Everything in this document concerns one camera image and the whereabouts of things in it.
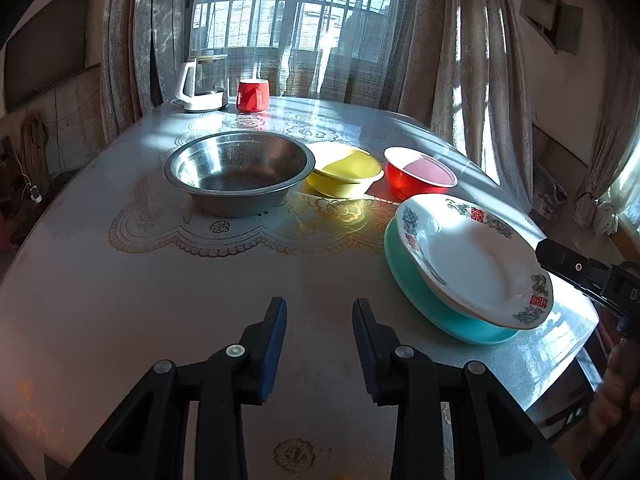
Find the floral plate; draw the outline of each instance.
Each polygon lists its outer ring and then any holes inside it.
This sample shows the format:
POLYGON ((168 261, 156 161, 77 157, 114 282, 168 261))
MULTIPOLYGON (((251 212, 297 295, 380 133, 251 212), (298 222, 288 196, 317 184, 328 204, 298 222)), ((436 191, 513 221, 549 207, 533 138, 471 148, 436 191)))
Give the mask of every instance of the floral plate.
POLYGON ((518 333, 513 328, 503 328, 481 319, 462 316, 434 295, 400 241, 395 218, 386 226, 385 256, 389 270, 406 298, 420 314, 443 332, 472 345, 504 343, 518 333))
POLYGON ((496 215, 453 196, 424 194, 403 202, 396 220, 422 278, 452 309, 518 330, 548 316, 554 304, 548 273, 496 215))

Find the finger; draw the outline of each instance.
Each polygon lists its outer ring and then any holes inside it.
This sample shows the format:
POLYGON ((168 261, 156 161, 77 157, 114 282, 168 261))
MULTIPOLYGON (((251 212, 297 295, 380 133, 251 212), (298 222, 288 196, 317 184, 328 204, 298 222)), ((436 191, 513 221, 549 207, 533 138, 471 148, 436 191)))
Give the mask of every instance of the finger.
POLYGON ((626 385, 625 381, 619 375, 607 370, 605 372, 605 381, 599 390, 607 399, 617 406, 622 406, 625 402, 626 385))
POLYGON ((607 361, 607 370, 613 370, 614 372, 620 371, 620 363, 622 362, 622 346, 619 344, 614 346, 611 354, 609 354, 609 360, 607 361))
POLYGON ((602 420, 600 420, 594 403, 589 407, 588 416, 591 432, 594 435, 603 436, 605 433, 607 433, 609 427, 602 420))
POLYGON ((591 403, 593 416, 605 424, 607 427, 615 426, 622 418, 622 410, 603 394, 597 394, 596 399, 591 403))
POLYGON ((640 388, 632 393, 629 399, 629 405, 633 412, 640 412, 640 388))

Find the metal basin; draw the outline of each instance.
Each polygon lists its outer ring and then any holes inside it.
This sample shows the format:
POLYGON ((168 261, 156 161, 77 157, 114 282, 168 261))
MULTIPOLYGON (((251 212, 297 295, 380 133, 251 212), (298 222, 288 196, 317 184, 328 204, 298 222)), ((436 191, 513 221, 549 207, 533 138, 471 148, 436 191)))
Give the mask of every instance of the metal basin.
POLYGON ((274 207, 316 160, 293 139, 235 130, 192 140, 171 154, 164 174, 217 216, 251 216, 274 207))

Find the curtain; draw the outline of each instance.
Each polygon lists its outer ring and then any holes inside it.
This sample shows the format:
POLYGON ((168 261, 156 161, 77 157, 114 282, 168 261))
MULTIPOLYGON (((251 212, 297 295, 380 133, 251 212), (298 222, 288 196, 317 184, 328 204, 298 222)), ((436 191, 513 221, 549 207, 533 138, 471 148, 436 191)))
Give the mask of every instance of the curtain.
POLYGON ((525 211, 532 133, 513 0, 416 0, 399 111, 464 153, 525 211))
POLYGON ((107 144, 174 98, 183 21, 184 0, 104 0, 100 95, 107 144))
POLYGON ((591 224, 596 199, 610 187, 610 199, 634 224, 640 220, 638 165, 633 150, 640 111, 640 56, 620 22, 600 2, 606 50, 604 88, 587 175, 575 202, 575 221, 591 224))
POLYGON ((410 115, 525 211, 531 126, 513 0, 196 0, 191 55, 271 92, 410 115))

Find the window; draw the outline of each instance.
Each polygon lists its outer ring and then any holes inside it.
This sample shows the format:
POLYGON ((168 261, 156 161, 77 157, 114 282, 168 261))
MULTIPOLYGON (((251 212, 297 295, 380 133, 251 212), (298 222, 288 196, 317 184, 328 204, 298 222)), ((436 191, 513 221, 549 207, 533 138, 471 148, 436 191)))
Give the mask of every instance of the window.
POLYGON ((290 35, 294 49, 344 51, 376 62, 391 0, 195 0, 192 54, 222 48, 277 48, 290 35))

